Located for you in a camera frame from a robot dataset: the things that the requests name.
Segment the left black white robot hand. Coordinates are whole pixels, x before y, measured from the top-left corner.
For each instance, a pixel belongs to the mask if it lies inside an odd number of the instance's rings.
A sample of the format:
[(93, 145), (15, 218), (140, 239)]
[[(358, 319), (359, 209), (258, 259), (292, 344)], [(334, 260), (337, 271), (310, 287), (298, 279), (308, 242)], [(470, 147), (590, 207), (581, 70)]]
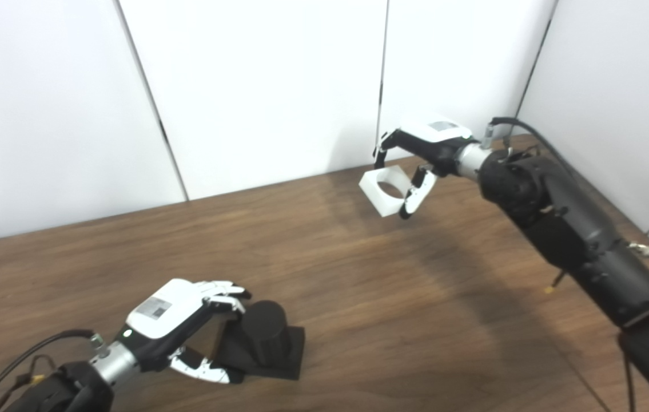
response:
[(140, 373), (171, 368), (196, 380), (240, 384), (244, 372), (207, 358), (186, 341), (215, 315), (233, 314), (241, 320), (246, 313), (242, 301), (251, 297), (231, 281), (171, 279), (128, 314), (115, 341), (130, 353)]

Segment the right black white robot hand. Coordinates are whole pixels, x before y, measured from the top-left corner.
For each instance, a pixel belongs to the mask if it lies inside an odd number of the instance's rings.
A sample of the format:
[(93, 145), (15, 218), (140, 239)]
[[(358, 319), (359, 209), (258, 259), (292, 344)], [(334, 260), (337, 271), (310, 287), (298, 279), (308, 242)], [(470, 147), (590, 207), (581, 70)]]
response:
[(401, 219), (408, 220), (413, 216), (439, 178), (458, 174), (459, 153), (475, 143), (477, 140), (468, 128), (447, 119), (424, 123), (408, 121), (376, 139), (372, 151), (374, 169), (383, 168), (387, 152), (395, 148), (425, 161), (425, 164), (417, 167), (410, 188), (404, 195), (398, 211)]

